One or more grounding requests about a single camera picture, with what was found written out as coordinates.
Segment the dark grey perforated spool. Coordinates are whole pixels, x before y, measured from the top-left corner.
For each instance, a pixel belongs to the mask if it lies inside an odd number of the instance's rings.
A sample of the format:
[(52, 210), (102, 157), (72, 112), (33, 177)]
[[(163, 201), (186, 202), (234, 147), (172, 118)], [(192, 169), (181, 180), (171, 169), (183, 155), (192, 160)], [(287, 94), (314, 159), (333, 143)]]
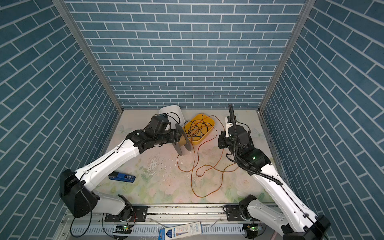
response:
[(178, 153), (179, 156), (183, 155), (181, 147), (185, 147), (188, 151), (192, 150), (192, 144), (190, 143), (187, 134), (183, 130), (180, 124), (176, 123), (175, 124), (175, 130), (179, 136), (179, 141), (172, 143), (174, 149)]

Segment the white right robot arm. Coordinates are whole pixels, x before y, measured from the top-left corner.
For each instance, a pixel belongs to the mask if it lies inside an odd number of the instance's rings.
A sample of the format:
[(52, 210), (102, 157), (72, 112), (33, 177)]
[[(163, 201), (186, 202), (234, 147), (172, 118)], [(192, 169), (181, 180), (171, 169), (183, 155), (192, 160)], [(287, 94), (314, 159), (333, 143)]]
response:
[(255, 148), (248, 131), (228, 120), (219, 136), (218, 147), (228, 149), (233, 161), (253, 177), (273, 198), (279, 211), (248, 195), (240, 201), (244, 220), (259, 220), (285, 240), (323, 240), (331, 223), (306, 206), (279, 175), (270, 159)]

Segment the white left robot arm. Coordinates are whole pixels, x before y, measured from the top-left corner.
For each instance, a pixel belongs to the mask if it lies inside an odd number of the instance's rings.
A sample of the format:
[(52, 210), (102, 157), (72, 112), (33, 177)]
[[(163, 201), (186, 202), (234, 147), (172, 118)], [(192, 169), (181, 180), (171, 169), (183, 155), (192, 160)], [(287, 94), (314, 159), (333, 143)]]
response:
[(74, 218), (102, 213), (115, 216), (121, 222), (131, 220), (133, 207), (124, 196), (99, 193), (95, 188), (127, 161), (166, 144), (172, 144), (179, 155), (182, 146), (188, 151), (192, 149), (180, 124), (172, 125), (167, 114), (154, 115), (144, 129), (127, 134), (119, 145), (97, 160), (75, 171), (63, 171), (60, 175), (61, 200)]

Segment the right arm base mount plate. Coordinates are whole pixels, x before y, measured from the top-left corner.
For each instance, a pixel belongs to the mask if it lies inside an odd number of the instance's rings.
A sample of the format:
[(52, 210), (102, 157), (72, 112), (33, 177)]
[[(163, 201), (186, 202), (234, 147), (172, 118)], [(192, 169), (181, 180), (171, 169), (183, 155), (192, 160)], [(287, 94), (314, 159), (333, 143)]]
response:
[(226, 214), (228, 222), (257, 222), (259, 219), (251, 217), (250, 213), (242, 205), (224, 205), (223, 211)]

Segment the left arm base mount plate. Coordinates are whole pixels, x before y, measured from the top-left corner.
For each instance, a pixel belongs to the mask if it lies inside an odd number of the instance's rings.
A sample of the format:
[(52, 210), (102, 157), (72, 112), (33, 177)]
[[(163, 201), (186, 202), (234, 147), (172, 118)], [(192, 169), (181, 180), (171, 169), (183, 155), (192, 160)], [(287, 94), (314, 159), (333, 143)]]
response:
[(119, 222), (144, 222), (147, 217), (148, 206), (132, 206), (126, 207), (117, 216), (106, 214), (104, 221), (107, 223), (119, 223)]

